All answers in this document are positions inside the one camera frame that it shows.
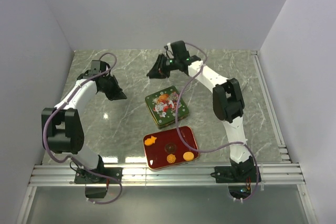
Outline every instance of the round cookie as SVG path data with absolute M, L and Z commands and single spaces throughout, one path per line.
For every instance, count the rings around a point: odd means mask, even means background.
M 175 161 L 176 161 L 176 157 L 175 157 L 174 154 L 169 154 L 169 155 L 167 156 L 167 162 L 168 162 L 168 163 L 170 163 L 170 164 L 174 164 Z
M 192 152 L 185 152 L 183 154 L 183 159 L 186 160 L 186 161 L 191 161 L 191 160 L 194 159 L 194 157 L 195 157 L 195 155 Z

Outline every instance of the white wall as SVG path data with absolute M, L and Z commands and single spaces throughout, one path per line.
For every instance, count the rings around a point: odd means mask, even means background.
M 261 63 L 291 157 L 320 223 L 335 223 L 336 0 L 287 0 Z
M 260 49 L 285 0 L 47 0 L 73 49 Z
M 14 223 L 35 163 L 40 113 L 61 96 L 72 51 L 45 0 L 0 0 L 0 223 Z

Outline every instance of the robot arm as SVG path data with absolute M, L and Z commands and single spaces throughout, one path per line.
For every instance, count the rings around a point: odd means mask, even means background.
M 199 73 L 203 62 L 197 56 L 190 56 L 183 41 L 167 44 L 166 51 L 172 52 L 173 58 L 167 53 L 158 56 L 155 65 L 147 74 L 152 79 L 163 79 L 170 76 L 170 71 L 180 70 L 190 77 Z M 243 144 L 246 138 L 243 128 L 243 109 L 245 107 L 243 95 L 235 78 L 225 78 L 206 65 L 196 76 L 196 80 L 207 87 L 213 96 L 213 110 L 226 130 L 228 141 L 241 142 L 241 145 L 230 145 L 231 169 L 223 173 L 213 173 L 212 176 L 219 183 L 245 182 L 253 177 L 256 179 L 256 168 L 253 157 Z
M 105 93 L 110 101 L 127 98 L 119 87 L 115 76 L 107 71 L 109 68 L 110 66 L 106 62 L 93 60 L 91 69 L 77 78 L 75 87 L 68 95 L 53 108 L 45 108 L 42 111 L 41 121 L 42 130 L 44 130 L 47 120 L 62 106 L 62 109 L 52 117 L 47 125 L 47 143 L 52 152 L 64 153 L 68 158 L 76 160 L 80 164 L 81 169 L 77 173 L 78 178 L 81 178 L 83 183 L 76 183 L 75 180 L 75 184 L 103 183 L 105 180 L 88 173 L 85 169 L 96 174 L 113 176 L 111 170 L 104 167 L 101 156 L 93 152 L 84 143 L 84 132 L 80 122 L 80 116 L 83 114 L 87 103 L 96 93 Z M 107 73 L 95 78 L 96 75 L 104 71 Z M 104 188 L 86 188 L 88 198 L 103 198 L 105 194 Z

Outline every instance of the black bracket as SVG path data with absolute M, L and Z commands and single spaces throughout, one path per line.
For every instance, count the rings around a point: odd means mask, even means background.
M 150 79 L 164 79 L 169 78 L 170 71 L 179 70 L 188 75 L 188 66 L 193 62 L 201 60 L 198 56 L 190 56 L 185 47 L 184 41 L 176 41 L 170 44 L 174 58 L 170 59 L 164 54 L 160 54 L 154 66 L 147 73 Z
M 232 123 L 234 118 L 243 116 L 245 104 L 241 92 L 239 82 L 235 78 L 213 88 L 213 109 L 218 119 Z
M 106 71 L 107 68 L 110 68 L 110 65 L 101 60 L 93 60 L 91 62 L 91 68 L 86 70 L 84 73 L 81 73 L 77 80 L 89 79 L 99 73 Z M 119 87 L 118 81 L 114 75 L 106 73 L 103 76 L 99 76 L 93 81 L 96 82 L 97 92 L 102 92 L 106 95 L 107 99 L 110 101 L 127 99 L 126 95 L 122 92 L 122 89 Z
M 55 110 L 56 108 L 42 110 L 42 131 L 48 118 Z M 64 129 L 58 129 L 57 126 L 62 123 L 64 123 Z M 49 148 L 55 153 L 71 152 L 77 154 L 84 145 L 84 131 L 78 110 L 60 110 L 48 125 L 47 141 Z
M 120 167 L 111 167 L 111 168 L 105 168 L 104 162 L 102 160 L 102 157 L 99 156 L 99 161 L 97 168 L 92 170 L 94 173 L 102 174 L 105 176 L 109 176 L 112 178 L 115 178 L 117 181 L 121 181 L 122 177 L 122 168 Z M 84 169 L 77 168 L 76 175 L 75 175 L 75 184 L 106 184 L 106 187 L 85 187 L 85 196 L 89 199 L 93 198 L 104 198 L 106 196 L 108 185 L 109 184 L 117 184 L 114 180 L 107 180 L 106 178 L 102 178 L 96 175 L 93 175 L 89 172 L 87 172 Z
M 252 157 L 239 164 L 231 161 L 232 166 L 216 166 L 211 176 L 216 183 L 244 183 L 243 186 L 228 186 L 229 193 L 236 199 L 245 199 L 251 195 L 251 183 L 257 182 L 257 170 Z
M 257 181 L 256 166 L 251 156 L 239 164 L 232 160 L 230 162 L 231 166 L 215 166 L 215 172 L 211 176 L 216 179 L 216 183 L 245 183 L 246 179 L 250 179 L 251 183 Z

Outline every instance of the marble surface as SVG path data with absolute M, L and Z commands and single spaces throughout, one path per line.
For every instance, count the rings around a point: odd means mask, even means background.
M 63 97 L 72 89 L 76 78 L 90 67 L 92 59 L 98 59 L 104 52 L 112 51 L 118 62 L 112 73 L 128 97 L 126 100 L 109 101 L 98 93 L 87 104 L 81 117 L 85 143 L 104 161 L 112 163 L 145 162 L 142 139 L 145 135 L 159 131 L 149 114 L 144 98 L 146 95 L 171 85 L 181 91 L 189 79 L 179 72 L 171 72 L 169 79 L 150 80 L 146 77 L 161 50 L 92 50 L 75 52 Z M 277 163 L 281 161 L 278 144 L 271 125 L 265 99 L 259 84 L 253 59 L 248 50 L 205 50 L 207 65 L 227 78 L 238 79 L 243 91 L 244 129 L 247 144 L 257 161 Z M 190 50 L 191 55 L 198 55 Z M 104 61 L 113 63 L 111 56 Z M 193 81 L 183 95 L 190 114 L 180 126 L 192 128 L 199 149 L 208 150 L 227 143 L 225 129 L 215 116 L 211 93 L 199 82 Z M 174 125 L 162 130 L 174 128 Z M 194 162 L 229 162 L 229 148 L 214 153 L 201 154 Z M 47 156 L 44 164 L 54 164 Z

